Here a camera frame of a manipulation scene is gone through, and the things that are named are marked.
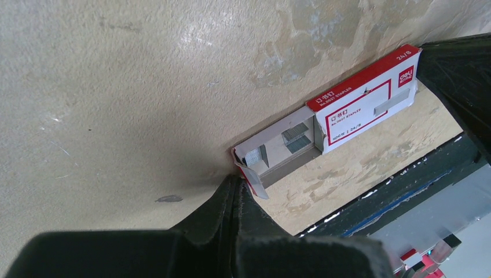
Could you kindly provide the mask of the staple box with clear lid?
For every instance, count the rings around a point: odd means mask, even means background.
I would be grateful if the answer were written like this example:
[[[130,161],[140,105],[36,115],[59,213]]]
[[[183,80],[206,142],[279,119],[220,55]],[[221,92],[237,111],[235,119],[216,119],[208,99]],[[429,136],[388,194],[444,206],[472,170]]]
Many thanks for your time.
[[[251,193],[267,199],[271,184],[411,106],[421,53],[420,47],[403,45],[233,147],[234,163]],[[309,128],[312,143],[291,154],[281,134],[300,123]],[[247,166],[244,156],[257,147],[262,160]]]

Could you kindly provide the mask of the staple strip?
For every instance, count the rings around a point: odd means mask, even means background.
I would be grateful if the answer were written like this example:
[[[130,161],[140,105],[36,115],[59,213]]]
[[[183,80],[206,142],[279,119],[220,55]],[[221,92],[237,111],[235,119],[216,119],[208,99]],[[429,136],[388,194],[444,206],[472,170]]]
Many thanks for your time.
[[[308,130],[309,128],[304,123],[300,123],[282,132],[281,136],[283,138],[284,145],[291,154],[299,152],[301,149],[312,143],[312,141],[306,135]]]
[[[257,147],[249,152],[246,153],[246,155],[243,158],[244,163],[247,166],[252,166],[253,164],[256,164],[262,160],[262,151],[260,147]]]

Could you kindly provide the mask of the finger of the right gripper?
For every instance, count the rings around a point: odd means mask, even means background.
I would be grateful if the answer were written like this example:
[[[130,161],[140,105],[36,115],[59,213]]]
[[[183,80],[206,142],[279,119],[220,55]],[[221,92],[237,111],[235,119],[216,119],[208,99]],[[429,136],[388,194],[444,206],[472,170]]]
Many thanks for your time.
[[[416,77],[490,161],[490,34],[421,45]]]

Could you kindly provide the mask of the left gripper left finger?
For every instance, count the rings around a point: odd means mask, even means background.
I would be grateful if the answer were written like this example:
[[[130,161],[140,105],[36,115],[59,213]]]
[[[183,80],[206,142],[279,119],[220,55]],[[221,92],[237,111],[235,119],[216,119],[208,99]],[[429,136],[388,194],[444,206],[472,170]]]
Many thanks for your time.
[[[33,237],[7,277],[231,277],[235,177],[170,229],[62,231]]]

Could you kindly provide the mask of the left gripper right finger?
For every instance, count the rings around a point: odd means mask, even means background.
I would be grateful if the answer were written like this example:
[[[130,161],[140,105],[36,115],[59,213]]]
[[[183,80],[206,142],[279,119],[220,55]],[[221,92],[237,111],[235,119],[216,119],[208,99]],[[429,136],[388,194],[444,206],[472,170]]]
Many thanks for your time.
[[[286,232],[239,179],[234,196],[234,277],[393,277],[389,256],[367,237],[303,236]]]

